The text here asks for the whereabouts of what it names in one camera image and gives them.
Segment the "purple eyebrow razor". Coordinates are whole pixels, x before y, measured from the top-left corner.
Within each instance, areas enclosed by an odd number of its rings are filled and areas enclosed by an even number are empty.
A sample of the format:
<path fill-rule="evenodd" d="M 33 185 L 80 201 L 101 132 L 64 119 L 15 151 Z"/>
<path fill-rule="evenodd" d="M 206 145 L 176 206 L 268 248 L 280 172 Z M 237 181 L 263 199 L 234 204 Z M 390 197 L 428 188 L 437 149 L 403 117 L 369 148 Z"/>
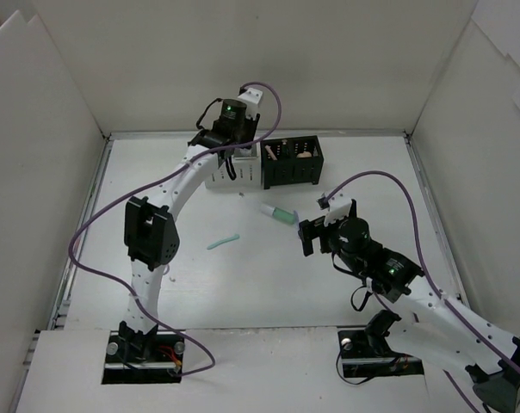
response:
<path fill-rule="evenodd" d="M 299 216 L 298 211 L 293 210 L 293 215 L 294 215 L 294 226 L 298 231 L 300 229 L 300 216 Z"/>

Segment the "clear bottle black cap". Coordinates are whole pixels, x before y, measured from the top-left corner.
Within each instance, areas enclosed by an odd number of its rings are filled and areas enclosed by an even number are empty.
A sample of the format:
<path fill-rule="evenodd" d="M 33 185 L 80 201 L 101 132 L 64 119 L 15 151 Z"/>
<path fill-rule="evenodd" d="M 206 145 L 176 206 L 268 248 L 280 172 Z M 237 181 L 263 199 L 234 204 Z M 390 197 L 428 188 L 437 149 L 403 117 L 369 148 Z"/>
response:
<path fill-rule="evenodd" d="M 243 158 L 253 157 L 253 151 L 251 148 L 240 148 L 236 150 L 236 156 Z"/>

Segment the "green white tube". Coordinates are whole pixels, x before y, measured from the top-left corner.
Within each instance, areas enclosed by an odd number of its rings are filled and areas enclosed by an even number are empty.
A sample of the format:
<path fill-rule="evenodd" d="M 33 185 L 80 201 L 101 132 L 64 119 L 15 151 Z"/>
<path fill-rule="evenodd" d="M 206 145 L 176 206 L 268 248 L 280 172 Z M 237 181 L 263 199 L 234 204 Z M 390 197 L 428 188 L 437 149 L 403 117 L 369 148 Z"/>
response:
<path fill-rule="evenodd" d="M 276 206 L 271 206 L 269 204 L 262 203 L 260 205 L 260 212 L 286 225 L 294 225 L 296 222 L 296 217 L 294 213 L 290 213 L 286 210 L 283 210 Z"/>

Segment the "pink makeup applicator stick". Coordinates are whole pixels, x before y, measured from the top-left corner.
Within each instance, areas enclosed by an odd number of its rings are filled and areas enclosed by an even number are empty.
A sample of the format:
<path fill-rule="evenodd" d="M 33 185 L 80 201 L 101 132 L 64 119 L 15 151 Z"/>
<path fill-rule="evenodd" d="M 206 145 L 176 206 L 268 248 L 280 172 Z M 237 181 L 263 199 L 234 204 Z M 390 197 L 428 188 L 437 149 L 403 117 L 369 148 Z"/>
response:
<path fill-rule="evenodd" d="M 264 146 L 264 149 L 266 150 L 266 152 L 267 152 L 267 154 L 268 154 L 270 159 L 272 159 L 273 161 L 277 161 L 277 156 L 272 151 L 272 149 L 271 149 L 271 147 L 269 145 Z"/>

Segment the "black eyeliner pencil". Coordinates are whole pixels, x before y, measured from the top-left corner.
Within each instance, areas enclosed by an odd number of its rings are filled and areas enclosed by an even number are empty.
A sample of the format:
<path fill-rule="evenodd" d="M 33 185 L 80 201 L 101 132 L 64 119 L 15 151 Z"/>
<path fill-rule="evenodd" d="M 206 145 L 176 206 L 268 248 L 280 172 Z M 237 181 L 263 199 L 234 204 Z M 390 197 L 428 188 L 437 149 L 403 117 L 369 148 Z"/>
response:
<path fill-rule="evenodd" d="M 288 149 L 288 141 L 286 139 L 282 140 L 281 143 L 281 157 L 282 158 L 289 158 L 289 149 Z"/>

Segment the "beige beauty sponge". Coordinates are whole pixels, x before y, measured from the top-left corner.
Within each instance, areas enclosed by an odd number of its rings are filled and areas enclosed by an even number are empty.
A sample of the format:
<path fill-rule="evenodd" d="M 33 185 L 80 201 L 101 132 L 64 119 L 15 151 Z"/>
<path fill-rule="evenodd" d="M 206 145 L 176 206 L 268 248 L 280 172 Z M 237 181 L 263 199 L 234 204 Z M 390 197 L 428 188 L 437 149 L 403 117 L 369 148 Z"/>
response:
<path fill-rule="evenodd" d="M 298 158 L 298 159 L 307 159 L 307 158 L 312 158 L 312 157 L 313 157 L 313 153 L 311 151 L 302 151 L 296 155 L 296 158 Z"/>

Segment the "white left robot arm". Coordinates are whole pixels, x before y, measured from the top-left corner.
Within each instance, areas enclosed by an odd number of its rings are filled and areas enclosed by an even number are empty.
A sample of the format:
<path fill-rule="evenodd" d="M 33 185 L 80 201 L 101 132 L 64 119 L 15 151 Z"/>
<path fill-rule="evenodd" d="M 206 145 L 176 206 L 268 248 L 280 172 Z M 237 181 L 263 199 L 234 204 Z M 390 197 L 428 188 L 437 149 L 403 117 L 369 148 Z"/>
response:
<path fill-rule="evenodd" d="M 126 351 L 137 361 L 149 360 L 156 352 L 158 324 L 139 309 L 139 300 L 152 316 L 158 315 L 158 297 L 165 267 L 176 256 L 180 239 L 176 220 L 183 206 L 199 186 L 220 167 L 230 180 L 238 177 L 232 165 L 234 149 L 192 159 L 209 149 L 251 142 L 260 119 L 263 92 L 242 89 L 235 99 L 221 101 L 220 116 L 210 129 L 200 128 L 189 142 L 185 157 L 178 164 L 185 170 L 169 181 L 133 196 L 125 206 L 124 244 L 131 261 L 131 287 L 127 311 L 118 334 Z"/>

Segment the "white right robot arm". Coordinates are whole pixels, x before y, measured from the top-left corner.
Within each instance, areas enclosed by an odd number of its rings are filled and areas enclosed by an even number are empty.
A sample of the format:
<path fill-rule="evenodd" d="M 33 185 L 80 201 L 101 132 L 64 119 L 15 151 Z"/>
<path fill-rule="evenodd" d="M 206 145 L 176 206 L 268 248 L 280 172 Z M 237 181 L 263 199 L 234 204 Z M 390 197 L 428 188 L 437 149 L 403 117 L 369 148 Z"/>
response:
<path fill-rule="evenodd" d="M 517 410 L 520 336 L 432 286 L 415 262 L 373 240 L 363 219 L 344 218 L 332 224 L 323 217 L 304 220 L 299 236 L 306 256 L 313 253 L 313 240 L 318 239 L 322 252 L 343 262 L 344 273 L 394 305 L 379 311 L 365 329 L 371 352 L 410 354 L 470 382 L 474 394 L 492 409 Z"/>

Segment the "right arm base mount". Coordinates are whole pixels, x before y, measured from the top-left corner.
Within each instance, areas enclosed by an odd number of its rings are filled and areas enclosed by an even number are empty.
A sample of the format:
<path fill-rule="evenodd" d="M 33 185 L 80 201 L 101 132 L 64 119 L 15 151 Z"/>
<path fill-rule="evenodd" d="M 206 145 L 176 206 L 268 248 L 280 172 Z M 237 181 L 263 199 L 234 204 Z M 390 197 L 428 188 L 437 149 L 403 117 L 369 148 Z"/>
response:
<path fill-rule="evenodd" d="M 345 384 L 359 386 L 379 378 L 424 375 L 424 366 L 419 358 L 396 353 L 389 347 L 377 354 L 364 330 L 339 330 L 337 340 L 335 366 L 337 376 Z"/>

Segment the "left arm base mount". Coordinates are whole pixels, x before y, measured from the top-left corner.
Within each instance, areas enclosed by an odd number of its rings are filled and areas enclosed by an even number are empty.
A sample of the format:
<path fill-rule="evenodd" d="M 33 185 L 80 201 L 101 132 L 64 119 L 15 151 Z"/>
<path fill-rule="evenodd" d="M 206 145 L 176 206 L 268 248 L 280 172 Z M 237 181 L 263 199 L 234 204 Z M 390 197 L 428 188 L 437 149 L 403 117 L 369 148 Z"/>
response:
<path fill-rule="evenodd" d="M 134 338 L 111 332 L 104 357 L 103 385 L 168 385 L 182 381 L 185 341 L 169 331 Z"/>

